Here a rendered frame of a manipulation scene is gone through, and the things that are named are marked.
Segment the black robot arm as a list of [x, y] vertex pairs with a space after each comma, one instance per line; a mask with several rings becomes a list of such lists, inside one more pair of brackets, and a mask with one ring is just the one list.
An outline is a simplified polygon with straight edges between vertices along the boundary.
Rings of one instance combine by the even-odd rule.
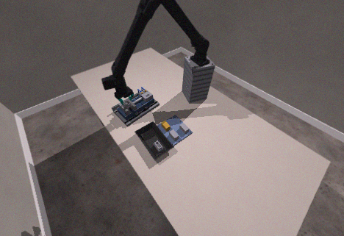
[[105, 90], [115, 88], [116, 92], [119, 93], [118, 87], [126, 87], [126, 82], [123, 75], [126, 72], [129, 59], [135, 50], [146, 24], [152, 18], [155, 10], [158, 8], [158, 6], [160, 6], [161, 3], [177, 22], [177, 24], [182, 28], [182, 30], [187, 34], [187, 36], [193, 40], [193, 42], [190, 42], [196, 52], [193, 56], [190, 56], [190, 59], [199, 66], [209, 64], [210, 60], [207, 59], [209, 41], [200, 35], [200, 33], [190, 22], [189, 18], [185, 15], [181, 7], [177, 4], [176, 0], [140, 0], [135, 18], [126, 36], [126, 39], [123, 42], [115, 62], [112, 64], [112, 75], [101, 79]]

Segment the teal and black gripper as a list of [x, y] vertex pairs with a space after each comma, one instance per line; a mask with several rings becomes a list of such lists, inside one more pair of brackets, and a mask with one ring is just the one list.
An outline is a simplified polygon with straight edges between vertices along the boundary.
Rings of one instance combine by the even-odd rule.
[[133, 91], [131, 88], [129, 88], [128, 86], [126, 87], [122, 87], [122, 88], [119, 88], [118, 87], [118, 92], [114, 92], [115, 94], [115, 97], [117, 100], [119, 100], [119, 102], [122, 101], [122, 105], [123, 105], [123, 99], [121, 99], [122, 97], [126, 98], [126, 97], [129, 97], [129, 100], [131, 101], [132, 100], [132, 97], [134, 95]]

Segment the yellow-orange block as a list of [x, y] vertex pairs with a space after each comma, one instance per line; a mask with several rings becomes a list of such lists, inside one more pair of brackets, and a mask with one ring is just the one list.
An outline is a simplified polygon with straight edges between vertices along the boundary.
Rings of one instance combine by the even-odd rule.
[[168, 131], [169, 129], [171, 129], [171, 126], [166, 121], [163, 121], [161, 125], [165, 131]]

